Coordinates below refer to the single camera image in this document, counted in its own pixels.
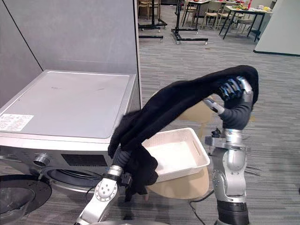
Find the rolling stand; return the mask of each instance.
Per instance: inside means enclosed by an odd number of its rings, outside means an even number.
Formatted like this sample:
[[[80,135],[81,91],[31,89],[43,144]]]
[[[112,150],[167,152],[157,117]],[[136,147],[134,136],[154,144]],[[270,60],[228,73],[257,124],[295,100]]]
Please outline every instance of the rolling stand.
[[[180,20],[180,11],[181,11],[181,0],[177,1],[177,22],[175,29],[171,29],[171,32],[176,40],[176,44],[180,44],[180,41],[205,41],[205,45],[207,45],[208,38],[182,38],[179,34],[179,31],[195,31],[198,34],[198,29],[183,29],[179,28],[179,20]]]
[[[144,29],[158,29],[158,32],[160,33],[160,26],[164,26],[166,27],[168,24],[166,22],[164,22],[163,20],[161,20],[160,18],[158,18],[158,23],[155,23],[155,19],[154,19],[154,0],[152,0],[152,9],[151,9],[151,24],[145,24],[145,25],[140,25],[138,24],[138,28],[141,30]],[[164,36],[162,35],[139,35],[139,38],[160,38],[160,40],[162,40],[164,38]]]

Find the silver washing machine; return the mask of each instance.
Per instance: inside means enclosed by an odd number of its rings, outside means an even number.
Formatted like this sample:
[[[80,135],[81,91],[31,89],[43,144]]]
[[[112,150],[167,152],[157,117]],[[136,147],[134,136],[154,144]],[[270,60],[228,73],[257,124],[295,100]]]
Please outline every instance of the silver washing machine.
[[[96,186],[112,162],[114,129],[123,114],[139,109],[134,74],[39,75],[0,109],[0,160],[25,174],[1,176],[1,222],[40,207],[52,188]]]

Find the white wall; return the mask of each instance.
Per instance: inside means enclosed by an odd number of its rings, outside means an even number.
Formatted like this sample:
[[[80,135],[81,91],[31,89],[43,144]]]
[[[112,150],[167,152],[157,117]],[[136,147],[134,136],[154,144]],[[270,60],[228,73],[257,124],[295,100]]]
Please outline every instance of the white wall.
[[[270,7],[272,0],[253,0],[251,7],[256,8],[259,5]]]
[[[277,0],[256,52],[300,55],[300,0]]]

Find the white sticker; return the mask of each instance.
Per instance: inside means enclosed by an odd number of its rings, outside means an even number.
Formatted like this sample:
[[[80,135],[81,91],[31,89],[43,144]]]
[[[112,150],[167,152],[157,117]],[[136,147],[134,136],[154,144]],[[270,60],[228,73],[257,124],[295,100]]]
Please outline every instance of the white sticker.
[[[0,116],[0,130],[21,131],[33,115],[3,114]]]

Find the washing machine top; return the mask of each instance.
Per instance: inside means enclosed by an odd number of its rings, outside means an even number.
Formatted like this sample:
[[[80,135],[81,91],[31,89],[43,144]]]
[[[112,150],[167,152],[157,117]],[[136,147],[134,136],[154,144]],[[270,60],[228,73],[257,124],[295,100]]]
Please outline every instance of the washing machine top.
[[[127,111],[134,79],[44,71],[0,109],[0,132],[107,139]]]

